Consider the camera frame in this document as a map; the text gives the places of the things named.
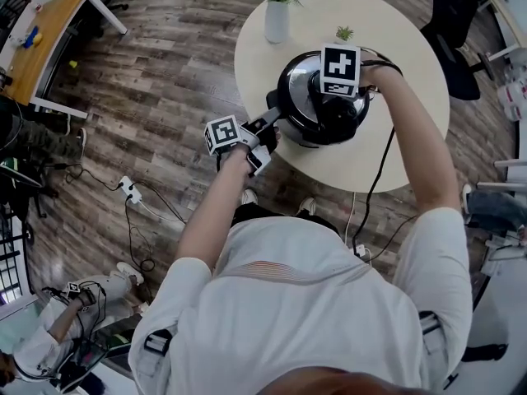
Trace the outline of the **person's right forearm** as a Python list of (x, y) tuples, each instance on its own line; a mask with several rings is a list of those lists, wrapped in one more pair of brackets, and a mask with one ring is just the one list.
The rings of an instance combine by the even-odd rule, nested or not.
[(385, 99), (418, 210), (459, 211), (458, 181), (445, 139), (403, 76), (381, 61), (361, 52), (361, 84), (377, 87)]

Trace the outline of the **round beige table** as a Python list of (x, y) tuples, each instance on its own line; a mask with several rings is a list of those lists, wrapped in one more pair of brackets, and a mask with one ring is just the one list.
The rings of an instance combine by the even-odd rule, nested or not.
[[(289, 36), (281, 44), (264, 37), (267, 5), (244, 23), (236, 42), (235, 74), (250, 119), (267, 109), (265, 97), (297, 55), (332, 43), (339, 26), (354, 30), (352, 43), (374, 49), (396, 64), (442, 134), (450, 121), (450, 99), (441, 66), (420, 30), (383, 0), (300, 0), (289, 5)], [(277, 154), (322, 184), (349, 192), (387, 192), (408, 184), (384, 98), (376, 95), (355, 137), (319, 149), (282, 137)]]

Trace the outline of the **black silver pressure cooker lid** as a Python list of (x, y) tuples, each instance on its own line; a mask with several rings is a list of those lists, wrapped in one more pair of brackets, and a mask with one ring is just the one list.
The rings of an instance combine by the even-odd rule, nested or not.
[[(292, 97), (296, 98), (304, 92), (322, 93), (319, 84), (320, 58), (319, 51), (310, 51), (292, 59), (280, 74), (275, 90), (281, 93), (289, 92)], [(366, 96), (371, 99), (371, 94), (367, 89), (360, 88), (355, 97), (346, 98), (357, 99)]]

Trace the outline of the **dark blue rice cooker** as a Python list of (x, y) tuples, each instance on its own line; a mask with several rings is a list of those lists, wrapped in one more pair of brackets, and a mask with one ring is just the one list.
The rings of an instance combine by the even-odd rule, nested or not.
[(292, 97), (277, 90), (266, 95), (267, 106), (278, 108), (282, 134), (303, 147), (332, 146), (353, 139), (366, 118), (370, 99), (350, 99), (318, 91)]

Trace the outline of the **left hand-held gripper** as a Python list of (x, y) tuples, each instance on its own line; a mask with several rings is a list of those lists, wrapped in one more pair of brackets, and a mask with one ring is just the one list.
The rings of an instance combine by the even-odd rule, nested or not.
[(252, 168), (250, 176), (258, 175), (277, 148), (275, 123), (281, 115), (281, 110), (273, 107), (252, 122), (239, 124), (234, 115), (208, 122), (204, 139), (209, 154), (217, 158), (217, 170), (221, 168), (222, 155), (242, 144), (248, 148), (246, 159)]

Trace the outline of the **person's right white shoe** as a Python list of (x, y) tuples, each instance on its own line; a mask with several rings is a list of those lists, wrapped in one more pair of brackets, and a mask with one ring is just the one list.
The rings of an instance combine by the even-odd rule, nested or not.
[(316, 213), (316, 208), (316, 200), (313, 197), (307, 197), (301, 202), (296, 215), (298, 217), (313, 216)]

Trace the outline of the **person's white shirt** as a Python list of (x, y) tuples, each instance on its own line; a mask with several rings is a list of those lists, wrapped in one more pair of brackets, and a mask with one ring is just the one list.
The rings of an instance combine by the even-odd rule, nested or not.
[(337, 234), (290, 216), (235, 225), (215, 268), (175, 261), (133, 334), (144, 395), (256, 395), (325, 367), (438, 389), (460, 362), (473, 301), (464, 220), (421, 215), (392, 281)]

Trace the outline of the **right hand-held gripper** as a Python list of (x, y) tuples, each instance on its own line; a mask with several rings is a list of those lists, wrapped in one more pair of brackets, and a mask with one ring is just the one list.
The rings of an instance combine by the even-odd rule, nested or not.
[(361, 50), (354, 45), (324, 44), (320, 60), (320, 91), (326, 95), (355, 97), (360, 81)]

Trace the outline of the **wooden desk white legs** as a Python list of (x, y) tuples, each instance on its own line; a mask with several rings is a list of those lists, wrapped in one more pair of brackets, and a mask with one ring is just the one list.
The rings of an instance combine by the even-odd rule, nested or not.
[(125, 35), (128, 29), (101, 0), (49, 0), (35, 10), (38, 0), (31, 1), (13, 26), (11, 36), (24, 38), (35, 27), (42, 34), (42, 40), (28, 49), (16, 42), (7, 41), (0, 51), (0, 67), (4, 68), (12, 84), (5, 86), (2, 93), (20, 105), (33, 104), (37, 107), (56, 110), (80, 119), (87, 113), (78, 109), (40, 98), (37, 95), (39, 84), (57, 45), (73, 17), (85, 2), (91, 5), (115, 28)]

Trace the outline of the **red white cartons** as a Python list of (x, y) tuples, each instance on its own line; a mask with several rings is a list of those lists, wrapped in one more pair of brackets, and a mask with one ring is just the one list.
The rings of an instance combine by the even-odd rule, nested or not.
[(497, 89), (497, 98), (511, 122), (527, 119), (527, 64), (508, 66), (505, 83)]

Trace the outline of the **person's left forearm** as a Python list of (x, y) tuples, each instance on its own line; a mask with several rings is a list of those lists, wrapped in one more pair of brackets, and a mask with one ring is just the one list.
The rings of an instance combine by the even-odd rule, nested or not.
[(248, 147), (234, 146), (204, 199), (188, 220), (175, 258), (196, 258), (213, 269), (225, 245), (238, 200), (251, 172)]

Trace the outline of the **person's black trousers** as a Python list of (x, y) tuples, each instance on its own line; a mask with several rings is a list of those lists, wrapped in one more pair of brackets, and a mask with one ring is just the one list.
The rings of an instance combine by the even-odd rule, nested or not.
[[(261, 207), (260, 205), (256, 204), (255, 202), (250, 202), (250, 203), (240, 205), (239, 207), (236, 208), (231, 226), (239, 224), (243, 221), (249, 221), (253, 219), (272, 217), (272, 216), (283, 216), (283, 214), (276, 213), (268, 209), (265, 209)], [(314, 223), (322, 225), (334, 231), (337, 235), (339, 235), (338, 229), (333, 224), (331, 224), (329, 221), (325, 220), (321, 216), (318, 216), (316, 214), (311, 215), (308, 209), (305, 209), (305, 208), (300, 209), (295, 214), (295, 217), (299, 219), (307, 220), (307, 221), (312, 221)]]

